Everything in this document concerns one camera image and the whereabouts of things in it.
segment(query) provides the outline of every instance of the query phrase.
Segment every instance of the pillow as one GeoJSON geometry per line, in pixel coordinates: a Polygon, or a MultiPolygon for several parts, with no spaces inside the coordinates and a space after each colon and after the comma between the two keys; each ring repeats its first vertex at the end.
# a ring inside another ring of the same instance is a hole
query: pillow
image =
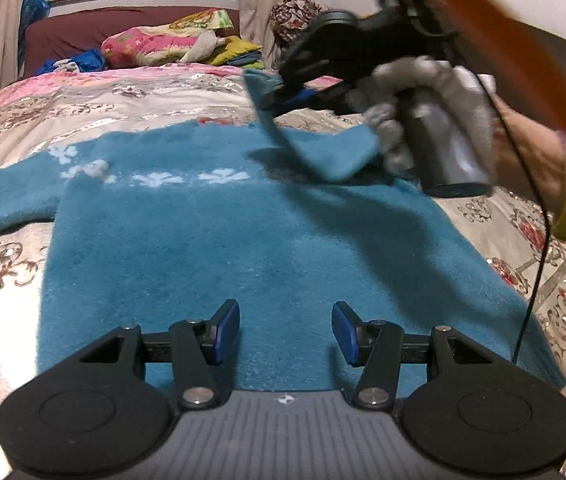
{"type": "Polygon", "coordinates": [[[225,38],[225,46],[223,48],[217,48],[210,57],[204,60],[203,63],[221,66],[233,57],[246,54],[247,52],[253,52],[260,48],[260,45],[250,43],[247,40],[242,40],[238,36],[228,36],[225,38]]]}
{"type": "Polygon", "coordinates": [[[254,63],[247,63],[247,65],[241,66],[242,69],[252,68],[254,70],[263,70],[265,68],[265,63],[262,61],[255,61],[254,63]]]}
{"type": "Polygon", "coordinates": [[[101,52],[112,68],[159,66],[179,61],[197,40],[176,36],[167,25],[134,27],[107,38],[101,52]]]}

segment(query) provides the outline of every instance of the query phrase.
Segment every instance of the headboard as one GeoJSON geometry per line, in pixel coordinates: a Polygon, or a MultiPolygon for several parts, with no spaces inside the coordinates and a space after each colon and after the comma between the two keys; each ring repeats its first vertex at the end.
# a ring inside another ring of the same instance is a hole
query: headboard
{"type": "MultiPolygon", "coordinates": [[[[155,27],[179,20],[207,7],[109,7],[51,16],[29,25],[26,30],[24,77],[32,77],[48,59],[67,59],[90,48],[100,48],[109,36],[128,28],[155,27]]],[[[239,33],[239,11],[227,9],[233,29],[221,29],[220,36],[239,33]]]]}

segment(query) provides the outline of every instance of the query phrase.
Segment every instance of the hand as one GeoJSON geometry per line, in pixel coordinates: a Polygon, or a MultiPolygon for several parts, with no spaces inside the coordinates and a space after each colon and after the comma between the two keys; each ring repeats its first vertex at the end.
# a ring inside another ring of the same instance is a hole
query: hand
{"type": "MultiPolygon", "coordinates": [[[[494,101],[534,177],[547,209],[558,215],[566,193],[566,137],[515,112],[498,96],[494,96],[494,101]]],[[[494,128],[493,151],[498,185],[536,202],[499,120],[496,120],[494,128]]]]}
{"type": "MultiPolygon", "coordinates": [[[[493,93],[494,78],[481,75],[493,93]]],[[[396,121],[396,94],[425,86],[437,92],[467,132],[484,168],[495,177],[492,154],[493,111],[474,74],[464,67],[427,57],[405,57],[378,66],[348,96],[356,110],[365,110],[368,126],[378,135],[385,169],[396,176],[413,176],[414,160],[401,124],[396,121]]]]}

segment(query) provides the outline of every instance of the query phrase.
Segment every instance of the blue sweater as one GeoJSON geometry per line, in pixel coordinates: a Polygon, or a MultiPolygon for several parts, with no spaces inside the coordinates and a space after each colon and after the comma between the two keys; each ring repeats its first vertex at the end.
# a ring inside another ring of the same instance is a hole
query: blue sweater
{"type": "MultiPolygon", "coordinates": [[[[448,324],[504,356],[526,307],[411,184],[312,183],[260,127],[114,133],[0,170],[0,232],[52,219],[39,370],[117,325],[161,332],[235,298],[242,331],[223,380],[341,388],[358,372],[332,336],[335,301],[407,332],[448,324]]],[[[535,323],[520,363],[560,383],[535,323]]],[[[425,373],[403,368],[406,395],[425,373]]],[[[148,380],[169,387],[170,366],[148,380]]]]}

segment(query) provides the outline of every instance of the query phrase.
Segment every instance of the orange handle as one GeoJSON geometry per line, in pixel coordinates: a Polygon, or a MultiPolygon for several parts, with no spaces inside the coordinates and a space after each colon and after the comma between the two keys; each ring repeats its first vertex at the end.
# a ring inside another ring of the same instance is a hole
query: orange handle
{"type": "Polygon", "coordinates": [[[543,47],[489,0],[438,0],[492,62],[566,133],[566,76],[543,47]]]}

